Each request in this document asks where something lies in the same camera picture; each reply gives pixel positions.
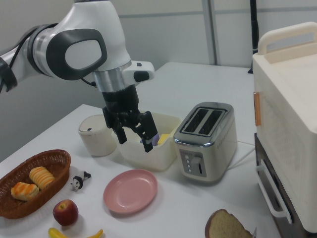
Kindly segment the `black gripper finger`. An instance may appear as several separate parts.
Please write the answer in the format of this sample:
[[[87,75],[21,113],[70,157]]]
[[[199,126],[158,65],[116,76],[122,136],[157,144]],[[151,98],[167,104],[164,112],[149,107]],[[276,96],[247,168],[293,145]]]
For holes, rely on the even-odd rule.
[[[113,132],[117,135],[120,144],[127,141],[125,131],[123,129],[121,120],[117,113],[112,113],[107,107],[103,108],[103,115],[108,128],[111,128]]]
[[[153,149],[152,140],[158,131],[151,112],[128,112],[125,127],[132,129],[141,138],[145,152]]]

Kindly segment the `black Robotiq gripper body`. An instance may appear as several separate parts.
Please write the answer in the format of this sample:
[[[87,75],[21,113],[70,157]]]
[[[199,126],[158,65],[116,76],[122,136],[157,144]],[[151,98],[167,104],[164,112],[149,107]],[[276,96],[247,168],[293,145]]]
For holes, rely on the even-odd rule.
[[[103,108],[106,124],[137,124],[140,113],[139,98],[135,85],[130,85],[116,92],[102,92],[106,106]]]

